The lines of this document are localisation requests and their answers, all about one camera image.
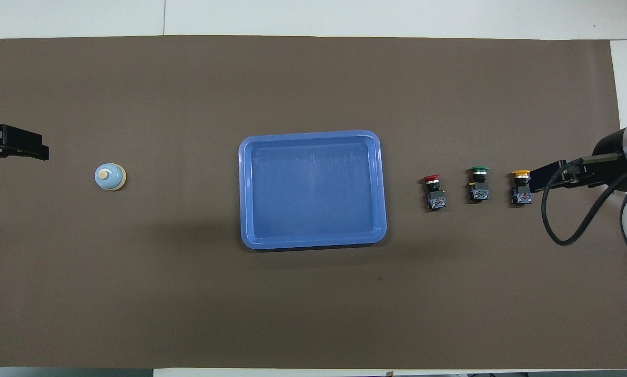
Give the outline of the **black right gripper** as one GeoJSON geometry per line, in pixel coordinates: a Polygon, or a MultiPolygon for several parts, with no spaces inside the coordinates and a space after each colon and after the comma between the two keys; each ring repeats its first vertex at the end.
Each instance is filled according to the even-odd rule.
{"type": "MultiPolygon", "coordinates": [[[[623,148],[624,129],[616,131],[596,143],[592,155],[579,158],[574,164],[556,175],[552,188],[589,188],[610,185],[627,171],[627,158],[623,148]]],[[[547,184],[547,167],[531,170],[529,188],[540,192],[547,184]]]]}

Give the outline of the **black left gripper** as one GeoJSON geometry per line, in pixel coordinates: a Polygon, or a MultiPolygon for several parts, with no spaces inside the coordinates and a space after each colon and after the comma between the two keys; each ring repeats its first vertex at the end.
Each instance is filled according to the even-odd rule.
{"type": "Polygon", "coordinates": [[[50,150],[43,147],[40,134],[19,127],[0,125],[0,158],[31,157],[49,160],[50,150]]]}

